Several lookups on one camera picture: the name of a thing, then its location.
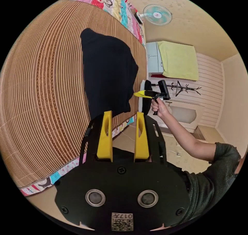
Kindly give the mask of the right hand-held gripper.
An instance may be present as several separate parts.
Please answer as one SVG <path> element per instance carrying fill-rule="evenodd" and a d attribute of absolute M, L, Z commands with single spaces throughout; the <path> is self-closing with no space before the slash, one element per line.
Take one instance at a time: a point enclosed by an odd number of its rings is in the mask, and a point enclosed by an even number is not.
<path fill-rule="evenodd" d="M 163 101 L 169 101 L 171 98 L 166 93 L 160 93 L 152 90 L 142 90 L 139 92 L 135 92 L 134 96 L 139 96 L 140 98 L 149 98 L 152 100 L 161 99 Z"/>

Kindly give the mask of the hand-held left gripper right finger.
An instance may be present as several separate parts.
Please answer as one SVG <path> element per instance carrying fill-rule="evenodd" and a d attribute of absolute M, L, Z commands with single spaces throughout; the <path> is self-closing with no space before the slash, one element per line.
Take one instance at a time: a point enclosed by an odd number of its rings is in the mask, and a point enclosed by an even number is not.
<path fill-rule="evenodd" d="M 142 112 L 137 112 L 136 118 L 137 119 L 134 160 L 147 160 L 149 158 L 149 146 L 144 114 Z"/>

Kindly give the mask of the person's right hand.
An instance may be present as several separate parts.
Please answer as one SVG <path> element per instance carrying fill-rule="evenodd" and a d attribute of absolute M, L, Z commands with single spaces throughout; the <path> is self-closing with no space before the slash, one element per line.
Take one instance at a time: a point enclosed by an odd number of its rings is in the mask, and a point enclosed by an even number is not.
<path fill-rule="evenodd" d="M 156 112 L 157 116 L 161 119 L 167 118 L 171 115 L 164 102 L 159 98 L 152 100 L 151 109 L 153 112 Z"/>

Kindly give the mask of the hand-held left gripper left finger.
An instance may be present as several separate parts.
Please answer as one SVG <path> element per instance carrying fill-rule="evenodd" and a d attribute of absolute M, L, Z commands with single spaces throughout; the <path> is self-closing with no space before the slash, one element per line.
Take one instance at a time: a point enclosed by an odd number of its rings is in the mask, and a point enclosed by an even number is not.
<path fill-rule="evenodd" d="M 97 149 L 97 157 L 100 160 L 113 160 L 112 141 L 112 111 L 106 111 L 103 115 L 102 126 Z"/>

